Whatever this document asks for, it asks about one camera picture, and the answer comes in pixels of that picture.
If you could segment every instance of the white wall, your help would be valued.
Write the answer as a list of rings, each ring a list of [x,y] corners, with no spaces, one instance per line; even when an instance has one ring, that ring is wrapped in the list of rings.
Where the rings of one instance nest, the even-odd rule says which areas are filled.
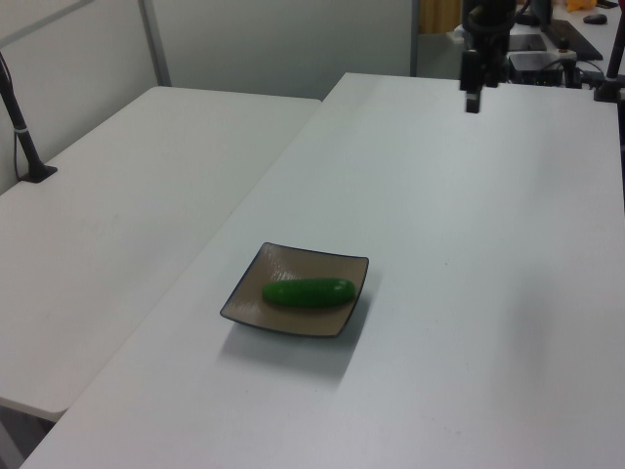
[[[44,161],[156,84],[137,0],[95,0],[2,53]],[[15,183],[12,153],[13,125],[0,105],[0,193]]]
[[[410,71],[412,0],[146,6],[173,86],[323,99],[346,71]]]

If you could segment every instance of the cucumber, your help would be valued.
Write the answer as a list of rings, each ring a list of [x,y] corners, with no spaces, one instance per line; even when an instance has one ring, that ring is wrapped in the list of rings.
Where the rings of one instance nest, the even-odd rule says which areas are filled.
[[[354,284],[344,278],[302,278],[268,283],[263,297],[282,306],[327,308],[352,301]]]

